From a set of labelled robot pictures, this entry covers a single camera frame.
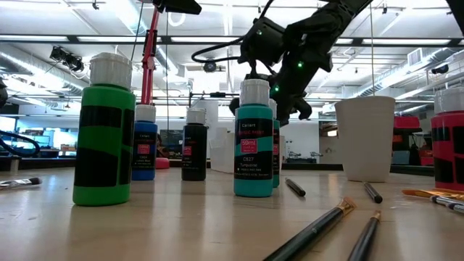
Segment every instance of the turquoise paint bottle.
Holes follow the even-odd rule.
[[[269,108],[269,83],[242,83],[236,110],[233,192],[237,196],[273,194],[273,111]]]
[[[277,188],[281,184],[281,123],[277,120],[277,102],[269,99],[269,108],[273,111],[273,185]]]

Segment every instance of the workbench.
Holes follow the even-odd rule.
[[[391,174],[373,184],[384,197],[375,204],[337,171],[284,170],[274,195],[261,199],[234,196],[232,175],[208,171],[205,182],[185,182],[178,168],[157,170],[155,181],[132,182],[129,202],[111,207],[76,207],[72,168],[0,173],[0,180],[43,179],[0,191],[0,260],[262,260],[343,196],[358,208],[305,260],[346,260],[374,210],[382,221],[372,260],[464,259],[464,215],[401,193],[433,188],[432,177]]]

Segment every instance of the paint bottle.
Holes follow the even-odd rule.
[[[277,188],[281,184],[281,123],[277,120],[277,102],[269,99],[269,108],[273,111],[273,186]]]
[[[435,94],[431,119],[435,187],[464,191],[464,88]]]
[[[132,63],[117,54],[91,60],[91,85],[83,90],[72,200],[105,206],[129,200],[136,97]]]
[[[183,127],[182,180],[204,181],[206,178],[207,132],[206,110],[187,110],[187,125]]]
[[[236,110],[233,192],[267,197],[273,193],[273,111],[269,82],[245,80]]]
[[[136,106],[133,134],[132,180],[153,181],[157,156],[157,109],[152,105]]]

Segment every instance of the blue paint bottle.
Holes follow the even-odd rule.
[[[269,82],[245,80],[236,110],[233,192],[237,196],[273,194],[273,111]]]
[[[157,110],[152,105],[136,106],[134,128],[132,180],[153,181],[157,155]]]
[[[281,123],[277,120],[277,102],[269,99],[269,108],[273,111],[273,185],[277,188],[281,184]]]

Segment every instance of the red label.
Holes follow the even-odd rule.
[[[150,145],[139,144],[137,149],[138,154],[150,154]]]
[[[258,143],[256,139],[241,140],[241,153],[258,153]]]
[[[183,148],[183,155],[184,156],[191,156],[191,146],[185,146]]]

